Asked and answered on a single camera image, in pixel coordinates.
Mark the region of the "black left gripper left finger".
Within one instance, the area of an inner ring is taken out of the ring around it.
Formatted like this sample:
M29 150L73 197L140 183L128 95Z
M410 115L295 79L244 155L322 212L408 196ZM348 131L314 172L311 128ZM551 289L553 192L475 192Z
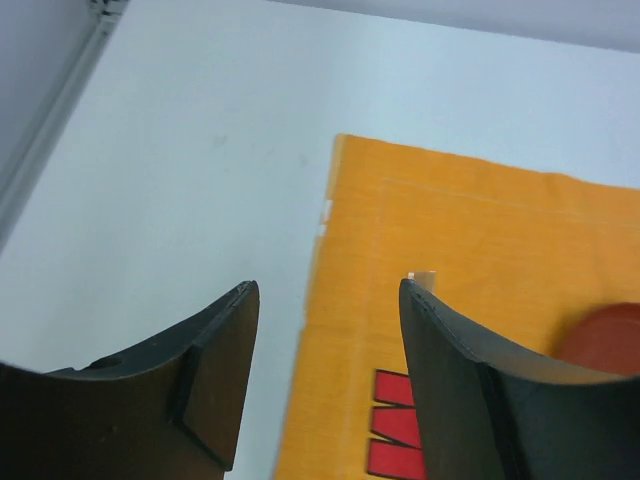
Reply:
M1 367L5 479L221 479L257 335L254 281L88 367Z

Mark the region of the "red round plate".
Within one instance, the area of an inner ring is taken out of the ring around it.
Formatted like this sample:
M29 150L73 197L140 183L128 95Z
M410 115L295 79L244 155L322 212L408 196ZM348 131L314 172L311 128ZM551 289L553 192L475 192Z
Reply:
M639 304L609 304L590 311L570 328L553 357L601 372L639 374Z

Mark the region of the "orange cartoon mouse towel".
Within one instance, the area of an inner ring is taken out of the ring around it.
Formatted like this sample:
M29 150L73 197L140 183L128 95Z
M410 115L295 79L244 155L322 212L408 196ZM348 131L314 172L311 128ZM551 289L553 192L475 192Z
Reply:
M399 285L547 354L639 298L639 193L351 135L334 144L279 479L421 479Z

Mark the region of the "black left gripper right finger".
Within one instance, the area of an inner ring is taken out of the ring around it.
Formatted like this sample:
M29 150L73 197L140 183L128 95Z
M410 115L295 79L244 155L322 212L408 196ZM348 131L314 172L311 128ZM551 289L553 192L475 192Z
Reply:
M635 479L639 381L521 346L411 279L399 314L431 479Z

